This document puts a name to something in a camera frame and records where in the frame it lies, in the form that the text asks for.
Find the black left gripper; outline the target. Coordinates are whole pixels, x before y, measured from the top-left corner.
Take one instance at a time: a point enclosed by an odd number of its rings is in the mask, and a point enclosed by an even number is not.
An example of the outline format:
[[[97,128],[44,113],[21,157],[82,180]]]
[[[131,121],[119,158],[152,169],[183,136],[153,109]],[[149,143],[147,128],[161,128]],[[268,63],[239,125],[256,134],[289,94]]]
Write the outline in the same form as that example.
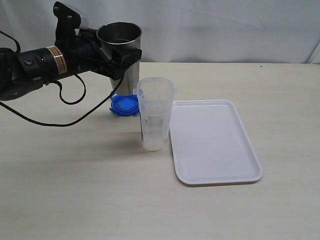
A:
[[[101,50],[97,30],[79,29],[80,16],[69,8],[70,4],[57,1],[53,14],[57,18],[55,43],[67,63],[68,74],[92,71],[102,76],[120,80],[125,72],[141,60],[141,49],[113,49],[111,60]]]

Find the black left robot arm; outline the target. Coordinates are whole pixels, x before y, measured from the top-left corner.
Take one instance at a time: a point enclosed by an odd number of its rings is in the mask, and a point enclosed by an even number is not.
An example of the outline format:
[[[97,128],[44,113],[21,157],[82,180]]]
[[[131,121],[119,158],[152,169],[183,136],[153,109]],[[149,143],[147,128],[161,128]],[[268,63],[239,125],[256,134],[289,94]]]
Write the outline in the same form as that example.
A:
[[[54,45],[25,52],[0,50],[0,99],[15,100],[85,72],[109,78],[118,95],[130,95],[140,79],[142,29],[126,21],[92,29],[83,12],[59,1],[53,14]]]

